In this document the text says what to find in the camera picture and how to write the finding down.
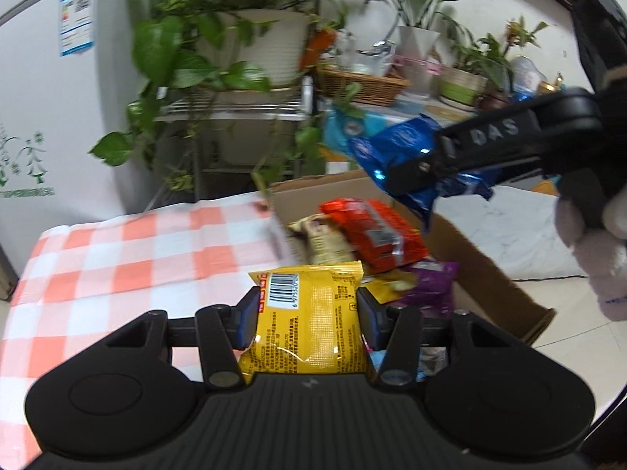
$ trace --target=white vase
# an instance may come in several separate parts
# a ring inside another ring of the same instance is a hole
[[[403,77],[411,82],[407,91],[419,99],[428,99],[433,92],[435,76],[427,70],[424,61],[440,38],[440,33],[412,26],[400,26],[399,33],[400,44],[396,54],[403,60]]]
[[[235,62],[250,62],[261,67],[270,78],[273,88],[295,84],[300,77],[300,58],[305,48],[310,18],[289,10],[248,9],[238,10],[237,15],[253,23],[277,20],[263,36],[255,36],[250,46],[237,47],[236,30],[227,30],[224,47],[219,51],[205,39],[198,40],[196,49],[214,65],[227,67]],[[236,18],[220,14],[225,26],[232,26]]]

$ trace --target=blue snack bag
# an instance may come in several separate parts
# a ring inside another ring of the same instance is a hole
[[[334,152],[350,156],[348,142],[352,137],[371,137],[385,130],[388,121],[382,114],[365,111],[364,118],[355,118],[333,105],[324,124],[324,144]]]
[[[348,147],[357,163],[365,169],[372,180],[385,191],[386,172],[433,150],[433,135],[441,129],[433,118],[425,114],[392,125],[372,137],[354,137]],[[398,202],[414,211],[429,227],[429,217],[438,196],[443,198],[462,194],[479,194],[489,200],[492,196],[496,172],[467,172],[455,177],[438,180],[433,186],[417,192],[394,197]]]

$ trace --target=red snack bag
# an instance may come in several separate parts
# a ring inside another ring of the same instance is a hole
[[[320,210],[342,229],[374,274],[416,262],[429,254],[418,230],[380,201],[338,198],[323,203]]]

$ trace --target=pothos plant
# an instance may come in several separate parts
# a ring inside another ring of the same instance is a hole
[[[500,89],[511,89],[512,69],[507,54],[513,47],[525,47],[537,43],[535,34],[549,25],[539,22],[532,31],[525,29],[525,18],[507,23],[503,40],[499,41],[494,35],[475,40],[466,28],[460,27],[458,35],[453,41],[453,51],[456,55],[454,67],[470,74],[478,74],[488,78]]]
[[[353,99],[361,90],[361,84],[350,83],[340,90],[333,99],[336,109],[353,118],[365,118],[366,113],[352,104]],[[259,190],[264,190],[265,185],[283,180],[294,172],[290,168],[300,165],[300,175],[323,175],[325,173],[326,159],[322,153],[322,128],[317,125],[323,118],[317,114],[312,118],[311,125],[303,127],[295,134],[296,146],[284,153],[274,154],[272,157],[264,157],[253,172],[253,180]],[[275,139],[280,138],[280,132],[275,133]]]
[[[252,22],[242,18],[242,9],[292,9],[312,12],[317,0],[160,0],[151,9],[150,19],[139,22],[134,29],[132,58],[136,68],[147,78],[136,101],[126,108],[128,127],[102,137],[90,150],[92,155],[110,166],[119,166],[134,155],[140,155],[153,169],[158,143],[164,134],[164,125],[155,117],[162,106],[183,95],[193,102],[199,90],[213,93],[207,119],[216,95],[225,90],[268,91],[270,82],[265,73],[249,62],[214,65],[196,52],[196,42],[203,37],[213,47],[222,50],[227,33],[235,33],[234,47],[252,45],[264,36],[273,22]],[[224,13],[234,18],[226,25]],[[197,121],[187,126],[185,137],[192,147],[176,166],[168,165],[172,175],[166,180],[171,188],[192,187],[193,146],[199,131]]]

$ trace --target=white wall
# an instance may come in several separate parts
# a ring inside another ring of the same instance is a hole
[[[365,7],[362,1],[347,0],[351,8],[348,28],[356,36],[360,49],[381,40],[394,23],[391,6],[373,2]],[[627,0],[617,1],[627,11]],[[466,25],[475,37],[484,37],[487,33],[500,36],[506,22],[520,15],[525,16],[529,25],[546,21],[551,26],[538,34],[541,48],[531,45],[523,51],[512,50],[512,56],[528,56],[550,80],[561,72],[567,85],[590,89],[579,65],[569,12],[555,0],[460,0],[451,6],[455,18]]]

